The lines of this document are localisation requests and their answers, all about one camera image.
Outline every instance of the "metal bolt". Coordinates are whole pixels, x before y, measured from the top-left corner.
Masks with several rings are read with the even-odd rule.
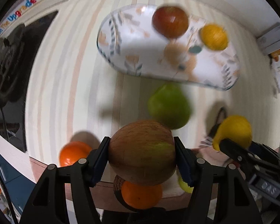
[[[84,163],[86,163],[86,162],[87,162],[86,158],[81,158],[81,159],[79,159],[79,161],[78,161],[78,163],[80,163],[80,164],[84,164]]]
[[[232,169],[232,170],[235,170],[235,169],[236,169],[236,167],[235,167],[234,164],[229,164],[228,167],[229,167],[230,169]]]
[[[50,164],[48,167],[47,167],[49,170],[53,170],[55,168],[55,164]]]
[[[205,163],[205,160],[203,158],[198,158],[196,161],[199,164],[204,164]]]

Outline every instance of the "drawer handle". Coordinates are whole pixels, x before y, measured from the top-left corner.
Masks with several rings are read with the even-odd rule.
[[[0,166],[0,171],[1,171],[1,174],[3,176],[3,180],[6,182],[6,177],[5,177],[5,174],[3,172],[3,168]]]

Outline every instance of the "table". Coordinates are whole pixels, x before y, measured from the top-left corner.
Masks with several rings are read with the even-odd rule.
[[[96,48],[104,17],[134,3],[178,3],[188,13],[223,25],[237,50],[241,76],[230,90],[182,84],[194,112],[186,126],[172,132],[174,136],[187,148],[197,148],[218,109],[226,106],[229,114],[250,121],[254,141],[279,147],[280,94],[275,92],[269,59],[260,52],[255,37],[236,21],[195,0],[68,0],[59,6],[30,76],[25,128],[32,158],[59,165],[59,151],[69,141],[80,140],[97,148],[104,136],[111,137],[122,126],[149,118],[147,100],[164,81],[123,75],[111,68]],[[114,177],[107,166],[102,177],[107,183],[102,185],[111,186]],[[176,176],[164,192],[162,201],[168,203],[170,198],[188,196],[179,188]],[[105,203],[98,208],[112,206]]]

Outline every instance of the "green fruit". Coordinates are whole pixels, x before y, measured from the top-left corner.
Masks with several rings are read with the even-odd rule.
[[[148,100],[148,111],[154,120],[172,130],[186,125],[191,108],[182,90],[174,84],[165,84]]]
[[[193,192],[194,187],[188,186],[188,184],[182,180],[181,176],[178,176],[178,184],[184,192],[187,192],[190,194]]]

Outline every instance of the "plate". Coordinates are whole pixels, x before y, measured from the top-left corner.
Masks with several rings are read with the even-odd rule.
[[[194,15],[189,16],[186,33],[169,40],[152,26],[156,8],[134,4],[106,16],[97,37],[97,48],[106,61],[129,75],[230,89],[239,77],[232,43],[222,51],[208,49],[199,36],[207,21]]]

